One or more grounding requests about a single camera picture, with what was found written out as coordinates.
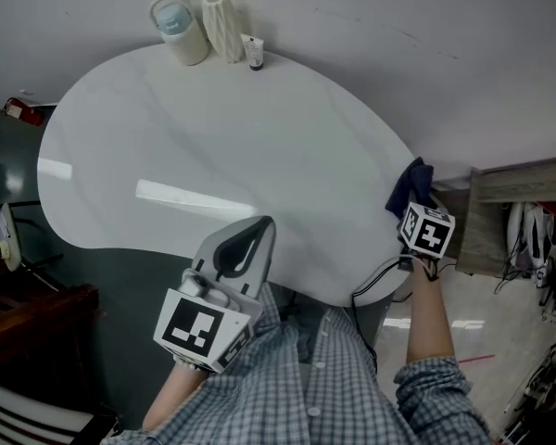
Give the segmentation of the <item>white tube with black cap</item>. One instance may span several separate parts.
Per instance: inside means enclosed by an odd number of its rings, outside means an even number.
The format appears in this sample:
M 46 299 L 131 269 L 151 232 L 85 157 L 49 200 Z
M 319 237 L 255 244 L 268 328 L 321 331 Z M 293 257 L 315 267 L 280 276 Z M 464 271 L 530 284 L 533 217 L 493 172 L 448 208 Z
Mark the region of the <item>white tube with black cap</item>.
M 264 41 L 251 35 L 241 34 L 246 62 L 253 71 L 261 70 L 264 66 Z

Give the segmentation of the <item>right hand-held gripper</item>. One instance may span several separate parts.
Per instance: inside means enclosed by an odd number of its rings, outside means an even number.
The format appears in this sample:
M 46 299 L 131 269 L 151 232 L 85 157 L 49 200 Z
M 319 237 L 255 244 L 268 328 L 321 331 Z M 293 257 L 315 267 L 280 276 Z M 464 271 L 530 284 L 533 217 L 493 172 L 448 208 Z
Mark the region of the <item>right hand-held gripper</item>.
M 410 202 L 398 226 L 398 239 L 409 250 L 442 259 L 455 226 L 454 216 Z

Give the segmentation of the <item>white black striped object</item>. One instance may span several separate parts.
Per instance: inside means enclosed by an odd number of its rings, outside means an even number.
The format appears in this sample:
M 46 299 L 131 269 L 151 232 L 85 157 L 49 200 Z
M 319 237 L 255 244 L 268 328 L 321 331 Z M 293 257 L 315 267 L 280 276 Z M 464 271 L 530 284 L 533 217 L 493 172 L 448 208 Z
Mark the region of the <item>white black striped object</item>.
M 92 419 L 0 386 L 0 445 L 69 445 Z

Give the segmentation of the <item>person's left forearm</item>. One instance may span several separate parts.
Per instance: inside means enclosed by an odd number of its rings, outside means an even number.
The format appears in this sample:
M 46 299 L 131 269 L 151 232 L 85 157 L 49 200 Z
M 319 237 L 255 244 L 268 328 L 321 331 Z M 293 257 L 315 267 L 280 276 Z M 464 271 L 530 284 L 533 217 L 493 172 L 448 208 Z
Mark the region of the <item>person's left forearm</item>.
M 165 423 L 208 377 L 207 371 L 175 363 L 163 387 L 148 409 L 142 429 L 151 431 Z

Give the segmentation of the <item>person's right forearm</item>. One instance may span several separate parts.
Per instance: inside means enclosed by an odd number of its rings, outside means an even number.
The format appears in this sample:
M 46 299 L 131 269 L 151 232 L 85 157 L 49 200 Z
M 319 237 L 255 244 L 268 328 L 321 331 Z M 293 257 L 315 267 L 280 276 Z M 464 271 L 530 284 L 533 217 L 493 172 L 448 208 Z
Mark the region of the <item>person's right forearm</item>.
M 411 327 L 406 363 L 454 357 L 440 281 L 430 280 L 419 261 L 413 260 L 412 267 Z

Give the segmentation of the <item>red fire extinguisher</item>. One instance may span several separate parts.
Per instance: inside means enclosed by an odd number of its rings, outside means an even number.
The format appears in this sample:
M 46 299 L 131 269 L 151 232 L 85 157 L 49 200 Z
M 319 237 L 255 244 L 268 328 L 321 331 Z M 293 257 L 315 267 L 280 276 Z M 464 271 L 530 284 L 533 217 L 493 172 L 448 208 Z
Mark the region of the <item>red fire extinguisher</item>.
M 6 116 L 39 127 L 44 122 L 44 114 L 37 108 L 32 108 L 21 100 L 10 97 L 3 107 Z

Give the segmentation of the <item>grey wooden cabinet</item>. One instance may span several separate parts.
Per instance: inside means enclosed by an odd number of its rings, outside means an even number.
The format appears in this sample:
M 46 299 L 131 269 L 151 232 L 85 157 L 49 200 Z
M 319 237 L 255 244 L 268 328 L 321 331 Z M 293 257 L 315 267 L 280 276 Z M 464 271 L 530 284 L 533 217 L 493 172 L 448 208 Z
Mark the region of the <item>grey wooden cabinet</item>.
M 502 206 L 513 202 L 556 204 L 556 159 L 472 172 L 463 191 L 461 243 L 456 269 L 500 276 L 509 254 Z

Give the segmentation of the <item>white bottle with blue lid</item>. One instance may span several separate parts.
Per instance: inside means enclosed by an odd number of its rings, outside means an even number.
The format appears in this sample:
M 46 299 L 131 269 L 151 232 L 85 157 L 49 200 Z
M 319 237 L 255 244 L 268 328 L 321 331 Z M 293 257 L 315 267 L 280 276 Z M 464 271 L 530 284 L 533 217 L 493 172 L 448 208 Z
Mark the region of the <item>white bottle with blue lid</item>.
M 189 0 L 154 0 L 149 17 L 181 64 L 194 66 L 208 57 L 209 43 Z

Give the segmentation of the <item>dark blue cloth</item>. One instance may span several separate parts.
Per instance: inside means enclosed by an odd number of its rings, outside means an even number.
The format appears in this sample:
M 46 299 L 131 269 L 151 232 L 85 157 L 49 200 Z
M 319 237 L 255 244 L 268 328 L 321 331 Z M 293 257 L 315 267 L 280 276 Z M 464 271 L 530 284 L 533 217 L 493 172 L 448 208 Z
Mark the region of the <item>dark blue cloth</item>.
M 411 197 L 416 203 L 435 209 L 436 203 L 430 196 L 433 176 L 432 165 L 425 164 L 422 158 L 415 159 L 399 176 L 385 209 L 402 220 Z

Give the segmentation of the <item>white ribbed vase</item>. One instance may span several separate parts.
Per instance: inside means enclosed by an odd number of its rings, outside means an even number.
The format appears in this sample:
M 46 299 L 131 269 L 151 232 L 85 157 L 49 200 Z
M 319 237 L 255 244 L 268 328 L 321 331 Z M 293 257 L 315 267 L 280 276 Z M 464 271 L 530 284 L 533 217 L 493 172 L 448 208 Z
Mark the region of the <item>white ribbed vase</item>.
M 202 19 L 208 39 L 225 62 L 239 62 L 243 55 L 241 25 L 232 0 L 202 0 Z

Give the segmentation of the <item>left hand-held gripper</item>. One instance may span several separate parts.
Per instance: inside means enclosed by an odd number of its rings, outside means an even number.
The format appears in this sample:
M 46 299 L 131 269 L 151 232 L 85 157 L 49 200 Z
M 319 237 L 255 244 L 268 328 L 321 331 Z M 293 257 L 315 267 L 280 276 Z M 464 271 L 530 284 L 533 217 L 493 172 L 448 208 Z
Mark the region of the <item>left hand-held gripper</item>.
M 254 335 L 276 238 L 272 217 L 251 217 L 209 235 L 182 283 L 170 289 L 154 340 L 180 361 L 224 372 Z

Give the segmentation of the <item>white curved table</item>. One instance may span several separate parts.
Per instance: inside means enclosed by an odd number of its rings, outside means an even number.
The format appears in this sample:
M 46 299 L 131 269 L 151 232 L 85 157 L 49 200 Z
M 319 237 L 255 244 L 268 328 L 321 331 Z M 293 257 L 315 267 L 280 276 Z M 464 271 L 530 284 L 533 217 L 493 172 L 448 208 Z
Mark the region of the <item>white curved table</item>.
M 270 279 L 324 303 L 401 245 L 385 204 L 413 156 L 357 97 L 275 54 L 262 70 L 163 44 L 114 57 L 61 98 L 37 184 L 55 233 L 79 248 L 193 258 L 229 223 L 269 215 Z

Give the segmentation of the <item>checked shirt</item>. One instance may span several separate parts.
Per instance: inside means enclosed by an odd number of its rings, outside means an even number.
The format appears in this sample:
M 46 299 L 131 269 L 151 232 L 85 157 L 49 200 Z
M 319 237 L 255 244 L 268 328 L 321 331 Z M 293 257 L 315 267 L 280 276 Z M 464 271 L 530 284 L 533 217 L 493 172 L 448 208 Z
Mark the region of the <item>checked shirt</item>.
M 492 445 L 451 357 L 396 374 L 397 397 L 378 386 L 373 360 L 351 318 L 330 308 L 313 350 L 280 320 L 268 287 L 254 338 L 151 430 L 126 430 L 101 445 Z M 300 360 L 310 357 L 303 375 Z

